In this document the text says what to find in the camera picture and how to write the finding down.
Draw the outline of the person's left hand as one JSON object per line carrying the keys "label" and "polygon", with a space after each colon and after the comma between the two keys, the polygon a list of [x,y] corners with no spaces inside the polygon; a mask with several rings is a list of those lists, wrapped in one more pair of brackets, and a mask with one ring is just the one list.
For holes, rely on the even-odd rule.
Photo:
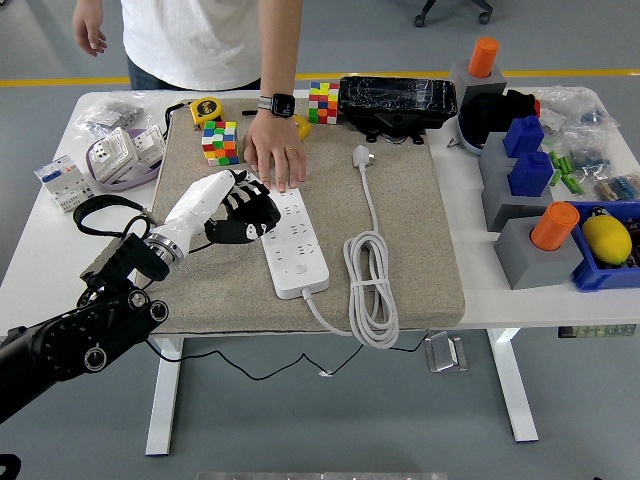
{"label": "person's left hand", "polygon": [[285,192],[306,181],[307,156],[293,118],[259,110],[244,138],[244,159],[267,189]]}

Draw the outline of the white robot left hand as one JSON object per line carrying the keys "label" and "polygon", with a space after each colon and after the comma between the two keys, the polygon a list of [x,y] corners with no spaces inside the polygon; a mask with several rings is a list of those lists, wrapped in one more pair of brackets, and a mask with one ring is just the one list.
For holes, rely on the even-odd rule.
{"label": "white robot left hand", "polygon": [[246,244],[271,231],[281,214],[269,190],[245,170],[222,170],[194,183],[150,236],[165,239],[185,256],[203,233],[213,244]]}

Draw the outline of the person's right hand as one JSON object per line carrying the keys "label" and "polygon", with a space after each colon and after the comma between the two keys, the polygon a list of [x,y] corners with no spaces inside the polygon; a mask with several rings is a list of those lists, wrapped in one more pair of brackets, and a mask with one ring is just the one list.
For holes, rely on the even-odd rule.
{"label": "person's right hand", "polygon": [[77,0],[72,27],[77,45],[87,54],[97,57],[107,49],[101,27],[104,18],[101,0]]}

